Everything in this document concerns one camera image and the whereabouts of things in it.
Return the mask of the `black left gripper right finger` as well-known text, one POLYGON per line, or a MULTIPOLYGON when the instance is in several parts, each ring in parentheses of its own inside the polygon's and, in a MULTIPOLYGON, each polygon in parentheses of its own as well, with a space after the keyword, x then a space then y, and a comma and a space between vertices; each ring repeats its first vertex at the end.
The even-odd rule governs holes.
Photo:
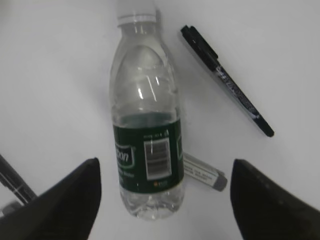
POLYGON ((320 211, 286 191, 244 159, 233 162, 230 201, 244 240, 320 238, 320 211))

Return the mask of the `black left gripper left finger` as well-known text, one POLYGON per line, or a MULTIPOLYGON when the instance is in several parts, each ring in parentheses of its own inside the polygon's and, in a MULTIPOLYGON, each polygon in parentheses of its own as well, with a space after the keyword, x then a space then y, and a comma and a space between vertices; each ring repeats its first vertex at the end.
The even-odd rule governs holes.
POLYGON ((30 203, 2 217, 0 238, 87 240, 100 204, 100 162, 91 158, 30 203))

